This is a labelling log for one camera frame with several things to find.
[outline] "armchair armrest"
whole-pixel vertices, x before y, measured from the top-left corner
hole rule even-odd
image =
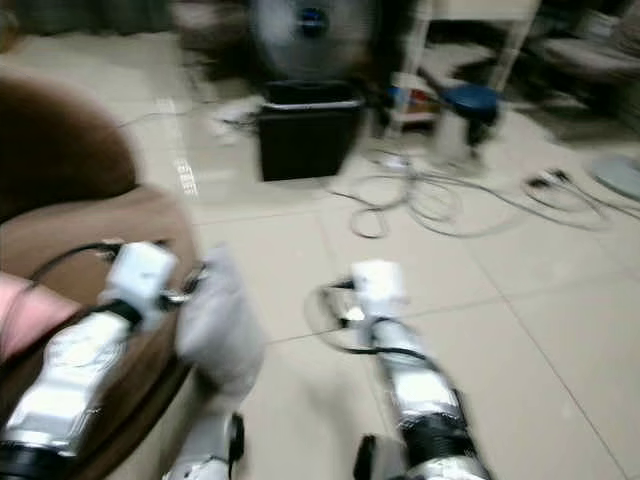
[[[0,224],[135,186],[128,142],[107,112],[64,85],[7,70],[0,70]]]

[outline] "brown armchair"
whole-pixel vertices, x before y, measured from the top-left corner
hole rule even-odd
[[[106,112],[62,85],[0,70],[0,125],[0,269],[25,277],[87,242],[166,239],[179,258],[174,286],[181,283],[196,259],[189,221],[171,197],[137,184],[127,139]],[[94,304],[107,269],[79,255],[44,284]],[[71,479],[159,478],[170,466],[199,401],[174,354],[175,322],[169,315],[131,341]],[[0,367],[0,425],[37,375],[42,351],[36,345]]]

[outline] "pink cushion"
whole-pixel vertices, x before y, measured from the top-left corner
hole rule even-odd
[[[18,300],[7,319],[13,299],[27,284],[26,280],[0,272],[0,362],[28,348],[80,308],[78,303],[46,287],[37,287]]]

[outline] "gray fabric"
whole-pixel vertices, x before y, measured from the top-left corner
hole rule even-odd
[[[29,33],[72,30],[121,34],[168,30],[169,0],[19,0],[15,10]]]
[[[262,366],[265,339],[229,249],[214,248],[207,276],[180,310],[176,352],[216,388],[215,405],[235,410]]]
[[[611,41],[618,50],[640,58],[640,0],[635,0],[624,14]]]
[[[607,45],[578,39],[543,42],[545,59],[581,80],[616,84],[640,78],[640,58]]]

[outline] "electric fan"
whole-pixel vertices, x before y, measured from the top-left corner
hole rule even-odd
[[[370,47],[378,0],[252,0],[258,52],[277,76],[342,78]]]

